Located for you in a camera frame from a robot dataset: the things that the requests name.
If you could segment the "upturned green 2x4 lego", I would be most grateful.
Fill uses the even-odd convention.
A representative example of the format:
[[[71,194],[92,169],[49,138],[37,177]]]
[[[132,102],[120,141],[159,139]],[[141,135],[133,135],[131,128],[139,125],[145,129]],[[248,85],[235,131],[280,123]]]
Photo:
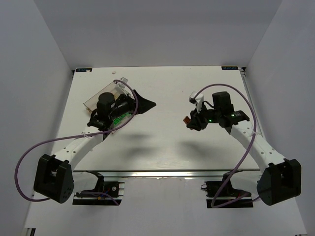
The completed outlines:
[[[114,123],[117,124],[117,123],[119,123],[120,121],[121,121],[121,120],[117,118],[117,119],[114,120]]]

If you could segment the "upturned orange lego plate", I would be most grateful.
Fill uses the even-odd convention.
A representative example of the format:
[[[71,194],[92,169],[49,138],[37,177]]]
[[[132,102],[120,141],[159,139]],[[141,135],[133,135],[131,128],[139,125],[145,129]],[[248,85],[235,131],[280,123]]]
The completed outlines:
[[[183,119],[183,121],[184,121],[185,124],[189,124],[190,123],[190,118],[189,117],[185,117]]]

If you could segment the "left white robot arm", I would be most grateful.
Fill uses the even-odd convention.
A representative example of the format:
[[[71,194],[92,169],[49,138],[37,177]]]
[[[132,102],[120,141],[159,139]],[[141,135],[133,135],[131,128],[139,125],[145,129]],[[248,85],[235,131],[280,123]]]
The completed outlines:
[[[141,97],[136,90],[133,97],[121,94],[118,98],[110,92],[98,97],[96,109],[80,138],[53,155],[43,155],[37,165],[33,189],[60,204],[72,193],[82,196],[102,194],[104,177],[95,171],[73,174],[79,162],[97,145],[103,142],[114,129],[114,121],[125,114],[143,114],[156,103]]]

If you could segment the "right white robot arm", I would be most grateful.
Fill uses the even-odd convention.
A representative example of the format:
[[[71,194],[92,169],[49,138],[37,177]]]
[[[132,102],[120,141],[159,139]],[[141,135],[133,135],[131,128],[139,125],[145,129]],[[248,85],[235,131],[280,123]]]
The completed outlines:
[[[190,116],[184,119],[187,128],[201,131],[208,124],[217,123],[236,139],[260,169],[260,173],[230,171],[223,176],[228,193],[235,190],[257,195],[266,205],[295,198],[301,194],[301,164],[296,159],[287,159],[277,152],[254,130],[250,118],[241,110],[235,111],[228,92],[212,95],[213,108],[204,105],[204,96],[193,92],[190,103],[195,105]]]

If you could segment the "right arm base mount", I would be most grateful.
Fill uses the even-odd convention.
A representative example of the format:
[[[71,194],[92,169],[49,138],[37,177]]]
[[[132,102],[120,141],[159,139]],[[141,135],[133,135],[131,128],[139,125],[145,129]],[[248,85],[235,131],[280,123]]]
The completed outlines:
[[[216,192],[220,188],[220,186],[228,177],[228,175],[229,175],[229,172],[223,175],[222,180],[208,180],[208,181],[205,181],[200,186],[200,189],[205,191],[206,193],[207,208],[213,208],[211,206],[212,200]],[[246,196],[237,202],[233,202],[226,206],[222,206],[221,208],[252,208],[253,207],[252,194],[244,190],[233,188],[231,182],[229,181],[228,184],[223,188],[223,190],[220,192],[220,194],[216,198],[215,205],[230,203],[231,201],[233,201],[236,198],[241,197],[242,195],[246,195]]]

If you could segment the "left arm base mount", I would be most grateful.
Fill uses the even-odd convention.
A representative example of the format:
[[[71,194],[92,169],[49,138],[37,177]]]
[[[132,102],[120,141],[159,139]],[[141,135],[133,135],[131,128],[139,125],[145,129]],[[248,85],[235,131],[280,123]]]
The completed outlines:
[[[75,172],[72,204],[75,206],[119,206],[125,183],[99,172]]]

